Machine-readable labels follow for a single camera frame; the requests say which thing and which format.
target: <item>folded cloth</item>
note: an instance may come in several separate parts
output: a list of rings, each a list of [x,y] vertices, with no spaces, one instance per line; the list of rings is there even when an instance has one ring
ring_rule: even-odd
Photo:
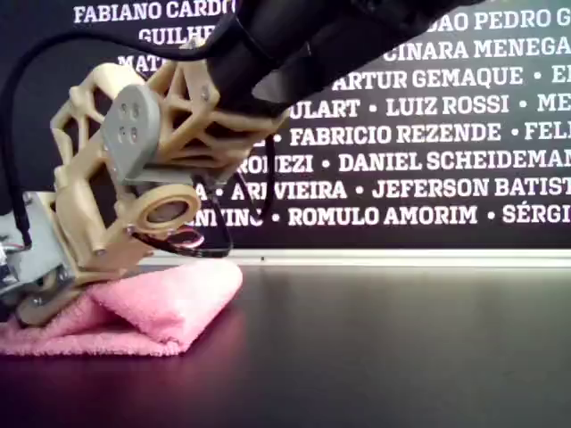
[[[240,268],[227,259],[95,284],[42,328],[0,324],[0,354],[172,356],[194,340],[234,298]]]

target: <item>beige lattice structure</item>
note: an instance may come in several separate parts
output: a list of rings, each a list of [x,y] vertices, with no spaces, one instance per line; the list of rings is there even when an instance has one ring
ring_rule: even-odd
[[[112,100],[129,85],[148,85],[156,93],[161,137],[154,163],[210,169],[222,180],[286,118],[248,118],[218,111],[219,93],[204,61],[166,62],[147,82],[129,66],[107,63],[94,68],[70,89],[69,100],[51,120],[62,165],[54,171],[54,193],[43,193],[41,198],[70,259],[73,284],[53,297],[54,273],[47,275],[42,293],[49,302],[38,306],[30,297],[18,307],[19,317],[27,324],[44,324],[78,297],[81,287],[122,277],[148,256],[152,249],[135,239],[133,232],[164,239],[192,221],[201,208],[190,185],[160,185],[137,196],[114,177],[113,160],[99,127]],[[186,209],[161,222],[153,219],[151,214],[173,203],[185,204]]]

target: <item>black arm segment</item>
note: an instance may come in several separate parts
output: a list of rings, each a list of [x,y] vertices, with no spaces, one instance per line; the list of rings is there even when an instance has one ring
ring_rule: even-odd
[[[485,0],[244,0],[212,38],[220,108],[276,117],[461,6]]]

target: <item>black cable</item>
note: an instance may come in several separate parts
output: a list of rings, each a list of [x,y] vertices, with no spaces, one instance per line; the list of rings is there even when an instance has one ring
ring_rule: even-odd
[[[32,46],[18,60],[8,75],[8,79],[6,80],[2,93],[0,94],[0,151],[4,159],[4,177],[12,203],[14,220],[16,227],[21,232],[22,241],[26,250],[31,247],[32,240],[29,234],[28,212],[26,211],[26,204],[23,200],[21,183],[18,177],[16,159],[12,146],[12,121],[16,89],[21,82],[25,70],[40,54],[57,45],[78,39],[92,39],[109,42],[115,45],[136,49],[146,54],[149,53],[167,60],[184,62],[200,61],[214,55],[216,53],[216,49],[220,46],[220,41],[223,40],[223,37],[215,38],[213,39],[213,42],[206,43],[190,50],[164,50],[158,49],[154,47],[154,45],[148,45],[134,40],[127,40],[122,37],[115,37],[87,30],[73,30],[43,40],[37,45]]]
[[[268,160],[268,173],[266,175],[266,198],[261,208],[260,214],[255,207],[248,186],[244,180],[244,176],[240,172],[234,174],[234,179],[244,193],[250,216],[255,220],[265,220],[273,208],[276,200],[276,145],[274,144],[274,136],[268,136],[265,140],[266,159]]]

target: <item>black table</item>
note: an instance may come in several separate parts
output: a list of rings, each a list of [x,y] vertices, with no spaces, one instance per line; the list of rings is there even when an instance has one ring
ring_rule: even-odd
[[[565,270],[245,268],[180,358],[0,358],[2,426],[567,428]]]

